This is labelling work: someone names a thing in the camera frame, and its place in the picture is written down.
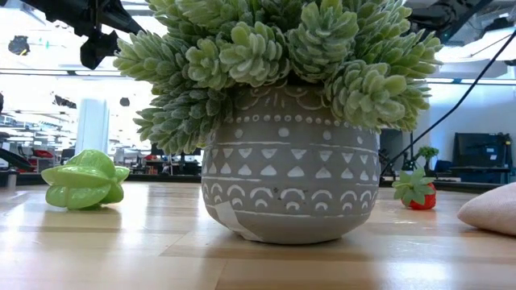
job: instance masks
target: potted plant in background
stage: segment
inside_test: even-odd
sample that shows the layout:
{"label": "potted plant in background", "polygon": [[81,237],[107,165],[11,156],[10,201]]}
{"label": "potted plant in background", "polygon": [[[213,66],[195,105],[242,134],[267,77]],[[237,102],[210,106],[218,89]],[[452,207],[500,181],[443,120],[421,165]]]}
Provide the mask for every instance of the potted plant in background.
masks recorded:
{"label": "potted plant in background", "polygon": [[418,155],[425,159],[425,173],[427,176],[433,176],[434,173],[430,169],[430,160],[439,154],[439,149],[430,146],[423,146],[419,148]]}
{"label": "potted plant in background", "polygon": [[383,126],[413,130],[442,47],[396,0],[149,0],[166,25],[119,41],[153,84],[142,140],[204,147],[210,215],[247,239],[310,243],[364,223]]}

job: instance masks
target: gray ceramic pot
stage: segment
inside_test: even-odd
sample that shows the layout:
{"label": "gray ceramic pot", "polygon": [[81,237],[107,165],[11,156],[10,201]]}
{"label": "gray ceramic pot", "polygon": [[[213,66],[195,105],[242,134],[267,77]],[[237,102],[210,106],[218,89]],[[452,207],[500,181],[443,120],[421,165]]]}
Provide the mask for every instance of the gray ceramic pot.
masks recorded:
{"label": "gray ceramic pot", "polygon": [[208,138],[208,213],[244,238],[324,242],[363,224],[379,180],[376,133],[333,119],[320,89],[236,91],[235,118]]}

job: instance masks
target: pink cushion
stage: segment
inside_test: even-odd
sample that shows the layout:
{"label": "pink cushion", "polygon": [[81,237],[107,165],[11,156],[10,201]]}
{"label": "pink cushion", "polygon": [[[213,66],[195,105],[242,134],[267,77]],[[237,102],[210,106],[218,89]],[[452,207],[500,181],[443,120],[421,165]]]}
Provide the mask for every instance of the pink cushion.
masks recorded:
{"label": "pink cushion", "polygon": [[516,183],[473,198],[459,210],[458,218],[471,226],[516,235]]}

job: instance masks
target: desk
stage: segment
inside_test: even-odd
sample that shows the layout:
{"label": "desk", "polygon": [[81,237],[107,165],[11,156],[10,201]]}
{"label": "desk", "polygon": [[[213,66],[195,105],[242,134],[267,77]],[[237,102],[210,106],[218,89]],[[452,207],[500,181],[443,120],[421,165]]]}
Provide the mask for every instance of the desk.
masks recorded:
{"label": "desk", "polygon": [[0,289],[516,289],[516,238],[456,218],[474,194],[439,192],[415,212],[381,189],[368,222],[313,246],[248,242],[211,219],[199,184],[123,184],[97,211],[0,195]]}

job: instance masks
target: star fruit toy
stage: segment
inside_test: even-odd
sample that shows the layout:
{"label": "star fruit toy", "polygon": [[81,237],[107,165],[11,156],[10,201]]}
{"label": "star fruit toy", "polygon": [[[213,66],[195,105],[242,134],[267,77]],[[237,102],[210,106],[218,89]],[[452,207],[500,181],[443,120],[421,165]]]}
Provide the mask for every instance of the star fruit toy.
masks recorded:
{"label": "star fruit toy", "polygon": [[414,171],[412,175],[400,172],[400,180],[393,182],[396,189],[394,199],[401,199],[404,206],[415,210],[432,209],[435,206],[435,186],[432,184],[435,178],[425,177],[422,168]]}
{"label": "star fruit toy", "polygon": [[66,165],[41,172],[50,185],[47,203],[68,209],[120,202],[123,199],[120,184],[128,175],[128,168],[115,166],[106,154],[97,150],[84,150]]}

